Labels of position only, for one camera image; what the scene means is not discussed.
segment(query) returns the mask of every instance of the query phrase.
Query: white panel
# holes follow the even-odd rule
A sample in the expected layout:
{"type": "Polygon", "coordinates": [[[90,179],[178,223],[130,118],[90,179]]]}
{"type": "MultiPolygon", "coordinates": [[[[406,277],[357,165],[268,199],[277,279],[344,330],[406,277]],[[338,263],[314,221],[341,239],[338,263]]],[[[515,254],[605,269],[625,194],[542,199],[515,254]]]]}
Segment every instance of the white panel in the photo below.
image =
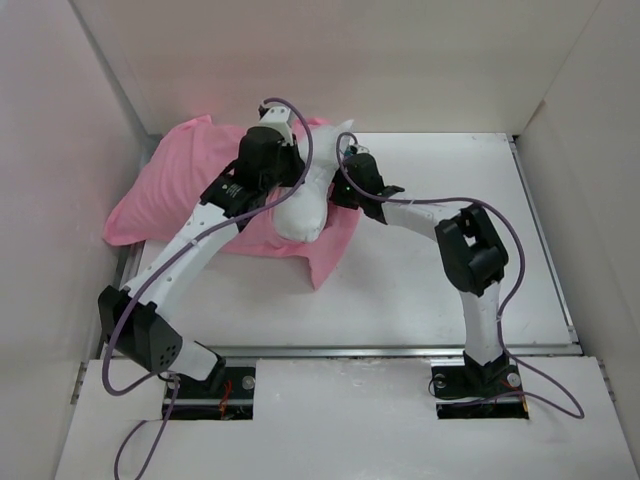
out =
{"type": "Polygon", "coordinates": [[[140,148],[67,2],[0,1],[0,478],[51,478],[140,148]]]}
{"type": "MultiPolygon", "coordinates": [[[[147,477],[228,480],[637,480],[598,365],[589,358],[535,359],[582,402],[575,420],[530,401],[531,420],[437,420],[423,360],[261,361],[253,421],[174,421],[147,477]]],[[[130,382],[143,371],[113,364],[130,382]]],[[[528,390],[562,405],[555,387],[527,370],[528,390]]],[[[162,383],[114,398],[91,363],[57,480],[110,480],[113,459],[140,419],[157,419],[162,383]]],[[[157,433],[136,433],[123,455],[134,478],[157,433]]]]}
{"type": "MultiPolygon", "coordinates": [[[[411,196],[469,195],[509,218],[528,270],[504,318],[509,344],[570,343],[565,319],[511,149],[496,134],[359,134],[388,184],[411,196]]],[[[515,244],[494,221],[517,274],[515,244]]],[[[146,267],[162,250],[148,242],[146,267]]],[[[302,259],[217,255],[189,287],[172,324],[206,345],[463,345],[460,296],[444,275],[437,245],[363,216],[345,256],[313,291],[302,259]]]]}
{"type": "Polygon", "coordinates": [[[519,143],[586,351],[640,462],[640,4],[603,0],[519,143]]]}
{"type": "Polygon", "coordinates": [[[362,131],[519,133],[598,3],[75,1],[150,132],[279,94],[362,131]]]}

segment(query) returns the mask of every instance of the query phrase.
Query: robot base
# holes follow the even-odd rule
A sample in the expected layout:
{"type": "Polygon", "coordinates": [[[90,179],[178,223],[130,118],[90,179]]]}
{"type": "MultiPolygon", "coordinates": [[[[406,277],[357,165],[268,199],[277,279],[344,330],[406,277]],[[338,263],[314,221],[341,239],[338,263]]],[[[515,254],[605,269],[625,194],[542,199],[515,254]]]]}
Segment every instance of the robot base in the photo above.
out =
{"type": "Polygon", "coordinates": [[[433,395],[439,401],[439,419],[517,418],[528,419],[529,410],[524,397],[511,396],[481,405],[464,406],[474,399],[494,397],[502,393],[522,391],[518,366],[507,364],[486,382],[477,382],[463,361],[434,359],[431,362],[433,395]]]}
{"type": "MultiPolygon", "coordinates": [[[[226,366],[222,386],[211,394],[200,382],[180,375],[180,390],[171,420],[251,420],[256,383],[255,367],[226,366]],[[226,395],[225,385],[231,391],[226,395]]],[[[173,395],[173,384],[167,383],[162,402],[164,416],[173,395]]]]}

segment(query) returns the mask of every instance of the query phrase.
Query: white wall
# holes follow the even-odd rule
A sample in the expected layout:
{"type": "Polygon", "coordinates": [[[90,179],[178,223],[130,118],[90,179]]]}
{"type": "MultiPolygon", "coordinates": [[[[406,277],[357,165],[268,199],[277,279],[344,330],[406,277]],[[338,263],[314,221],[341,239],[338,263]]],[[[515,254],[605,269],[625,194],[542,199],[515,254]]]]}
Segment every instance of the white wall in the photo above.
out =
{"type": "Polygon", "coordinates": [[[585,352],[640,465],[640,3],[602,0],[518,145],[585,352]]]}
{"type": "Polygon", "coordinates": [[[520,133],[598,0],[73,0],[147,130],[282,95],[360,131],[520,133]]]}
{"type": "Polygon", "coordinates": [[[140,146],[66,0],[0,0],[0,478],[51,478],[140,146]]]}

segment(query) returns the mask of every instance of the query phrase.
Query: black mounting plate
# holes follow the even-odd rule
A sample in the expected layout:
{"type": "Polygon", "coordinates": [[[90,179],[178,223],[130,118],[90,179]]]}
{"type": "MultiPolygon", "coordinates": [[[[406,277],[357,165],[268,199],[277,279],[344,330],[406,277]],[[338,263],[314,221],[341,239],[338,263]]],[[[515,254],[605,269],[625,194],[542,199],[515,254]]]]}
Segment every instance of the black mounting plate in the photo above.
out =
{"type": "MultiPolygon", "coordinates": [[[[179,375],[180,390],[171,420],[251,420],[253,418],[253,395],[255,392],[256,368],[249,366],[226,366],[222,386],[213,395],[200,382],[179,375]],[[253,381],[246,388],[245,379],[253,381]],[[225,385],[231,381],[231,393],[226,402],[224,418],[221,418],[220,402],[225,395],[225,385]]],[[[173,383],[167,383],[162,415],[167,412],[173,396],[173,383]]]]}
{"type": "Polygon", "coordinates": [[[509,374],[520,376],[517,365],[510,364],[492,382],[482,386],[469,380],[468,370],[464,365],[434,365],[431,367],[431,374],[433,394],[443,400],[436,406],[439,419],[529,418],[529,409],[523,396],[514,395],[481,405],[460,405],[474,398],[490,398],[507,392],[522,391],[522,385],[514,387],[507,380],[509,374]]]}

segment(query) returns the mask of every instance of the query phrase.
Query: red wire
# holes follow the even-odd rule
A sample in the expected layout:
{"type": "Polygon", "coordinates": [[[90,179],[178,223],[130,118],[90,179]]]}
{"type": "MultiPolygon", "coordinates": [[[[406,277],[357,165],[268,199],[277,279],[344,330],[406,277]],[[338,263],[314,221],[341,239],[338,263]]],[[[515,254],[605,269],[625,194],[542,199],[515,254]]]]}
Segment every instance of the red wire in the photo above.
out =
{"type": "Polygon", "coordinates": [[[224,396],[218,404],[218,408],[220,409],[220,420],[222,420],[225,412],[227,411],[227,402],[229,401],[229,396],[231,396],[232,387],[233,385],[231,383],[231,380],[228,380],[227,383],[224,384],[224,396]]]}

